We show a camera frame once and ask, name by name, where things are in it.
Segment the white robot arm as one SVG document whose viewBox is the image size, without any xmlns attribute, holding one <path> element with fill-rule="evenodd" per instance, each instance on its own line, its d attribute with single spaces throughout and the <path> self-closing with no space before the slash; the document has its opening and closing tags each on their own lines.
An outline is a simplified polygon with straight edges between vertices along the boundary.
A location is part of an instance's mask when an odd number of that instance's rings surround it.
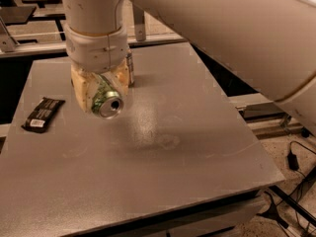
<svg viewBox="0 0 316 237">
<path fill-rule="evenodd" d="M 129 0 L 316 132 L 314 0 Z M 77 70 L 122 64 L 123 0 L 62 0 Z"/>
</svg>

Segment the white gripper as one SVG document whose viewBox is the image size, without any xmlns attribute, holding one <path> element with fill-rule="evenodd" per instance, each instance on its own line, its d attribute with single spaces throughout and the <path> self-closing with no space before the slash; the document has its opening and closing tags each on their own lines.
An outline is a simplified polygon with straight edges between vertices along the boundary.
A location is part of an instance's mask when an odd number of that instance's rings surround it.
<svg viewBox="0 0 316 237">
<path fill-rule="evenodd" d="M 66 52 L 71 61 L 79 66 L 71 65 L 71 81 L 81 110 L 85 113 L 92 111 L 93 98 L 99 88 L 95 73 L 102 74 L 111 69 L 107 73 L 108 84 L 119 98 L 124 98 L 129 84 L 129 70 L 124 60 L 127 53 L 125 27 L 104 36 L 83 35 L 68 25 L 64 30 Z"/>
</svg>

